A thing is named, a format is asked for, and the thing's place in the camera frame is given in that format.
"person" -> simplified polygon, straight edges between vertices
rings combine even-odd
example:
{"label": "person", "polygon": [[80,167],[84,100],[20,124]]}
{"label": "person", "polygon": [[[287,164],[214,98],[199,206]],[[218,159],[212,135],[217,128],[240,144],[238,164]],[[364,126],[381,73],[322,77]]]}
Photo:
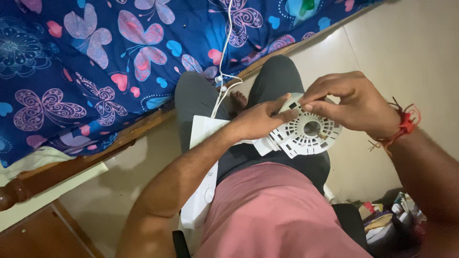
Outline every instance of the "person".
{"label": "person", "polygon": [[[176,257],[169,220],[218,163],[218,186],[203,226],[198,257],[370,257],[341,228],[323,198],[330,170],[326,152],[289,159],[283,151],[260,157],[242,139],[265,137],[297,112],[277,113],[289,93],[304,93],[300,75],[285,56],[267,60],[241,112],[189,150],[193,115],[210,116],[214,88],[197,73],[184,73],[176,88],[183,154],[148,183],[126,222],[117,258]],[[333,95],[341,102],[321,101]],[[318,78],[300,99],[308,112],[373,138],[400,131],[401,117],[362,72]],[[224,107],[216,118],[229,120]],[[424,257],[459,256],[459,164],[416,128],[388,150],[405,190],[428,218]]]}

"white tile floor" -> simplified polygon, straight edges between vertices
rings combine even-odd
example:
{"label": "white tile floor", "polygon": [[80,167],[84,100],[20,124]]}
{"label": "white tile floor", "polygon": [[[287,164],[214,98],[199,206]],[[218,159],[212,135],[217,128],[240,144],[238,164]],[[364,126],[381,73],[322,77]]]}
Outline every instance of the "white tile floor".
{"label": "white tile floor", "polygon": [[[382,95],[416,103],[421,127],[459,159],[459,1],[400,0],[349,22],[291,58],[307,88],[328,73],[361,70]],[[248,94],[255,77],[235,87]],[[368,152],[365,133],[344,130],[329,149],[327,185],[341,200],[373,200],[400,187],[382,150]],[[152,129],[116,159],[120,166],[60,200],[107,258],[142,187],[180,154],[175,121]]]}

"white cable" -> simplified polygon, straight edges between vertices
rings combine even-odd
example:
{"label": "white cable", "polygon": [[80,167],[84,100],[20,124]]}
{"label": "white cable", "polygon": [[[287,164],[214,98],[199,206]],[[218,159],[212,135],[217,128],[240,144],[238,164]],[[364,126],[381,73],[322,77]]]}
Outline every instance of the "white cable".
{"label": "white cable", "polygon": [[222,73],[222,64],[223,64],[223,59],[224,59],[224,56],[225,56],[225,52],[226,52],[226,47],[228,46],[228,42],[230,40],[230,36],[231,36],[231,32],[233,30],[233,22],[231,21],[231,5],[233,4],[233,0],[229,0],[229,5],[228,5],[228,20],[229,20],[229,32],[228,32],[228,37],[226,38],[226,42],[225,42],[225,46],[223,47],[223,52],[222,52],[222,58],[220,59],[220,67],[218,68],[218,71],[220,72],[220,76],[223,78],[223,76],[228,76],[230,78],[235,78],[235,79],[239,79],[241,80],[240,82],[237,82],[235,84],[232,84],[230,87],[227,88],[227,90],[225,91],[225,94],[223,94],[223,97],[221,97],[222,95],[222,91],[219,92],[218,94],[218,98],[217,98],[217,102],[215,103],[215,106],[212,110],[212,114],[210,116],[210,118],[215,118],[215,116],[217,115],[217,110],[218,108],[220,107],[220,104],[222,103],[223,99],[226,97],[226,95],[228,94],[228,91],[233,87],[233,86],[236,86],[238,84],[241,84],[243,83],[243,80],[237,76],[232,76],[232,75],[229,75],[229,74],[224,74]]}

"white fan motor housing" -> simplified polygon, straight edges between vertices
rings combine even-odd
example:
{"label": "white fan motor housing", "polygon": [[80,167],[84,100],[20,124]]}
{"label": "white fan motor housing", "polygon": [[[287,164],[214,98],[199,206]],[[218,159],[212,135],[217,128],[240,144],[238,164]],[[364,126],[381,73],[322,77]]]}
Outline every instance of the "white fan motor housing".
{"label": "white fan motor housing", "polygon": [[[253,141],[256,148],[263,143],[260,149],[257,148],[260,155],[268,153],[267,148],[273,151],[282,149],[293,158],[298,154],[319,154],[333,146],[342,132],[342,125],[304,111],[298,103],[302,95],[303,93],[292,93],[280,109],[280,112],[297,109],[299,114],[295,120],[279,126],[269,134],[269,137]],[[325,101],[334,104],[328,98]]]}

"pink shirt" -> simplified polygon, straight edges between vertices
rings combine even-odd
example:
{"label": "pink shirt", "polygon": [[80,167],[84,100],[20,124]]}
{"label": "pink shirt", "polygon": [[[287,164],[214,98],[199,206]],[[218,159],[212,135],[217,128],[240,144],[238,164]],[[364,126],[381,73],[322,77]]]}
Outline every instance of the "pink shirt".
{"label": "pink shirt", "polygon": [[266,162],[220,183],[197,257],[371,257],[342,229],[311,181]]}

